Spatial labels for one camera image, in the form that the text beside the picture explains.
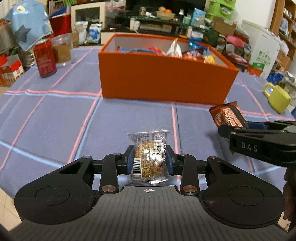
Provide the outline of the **person's hand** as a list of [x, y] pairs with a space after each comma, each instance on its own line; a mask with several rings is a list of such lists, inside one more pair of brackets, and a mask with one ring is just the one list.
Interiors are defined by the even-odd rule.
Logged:
[[286, 184], [283, 188], [285, 198], [283, 219], [290, 221], [288, 231], [291, 231], [295, 227], [295, 167], [287, 168], [284, 179]]

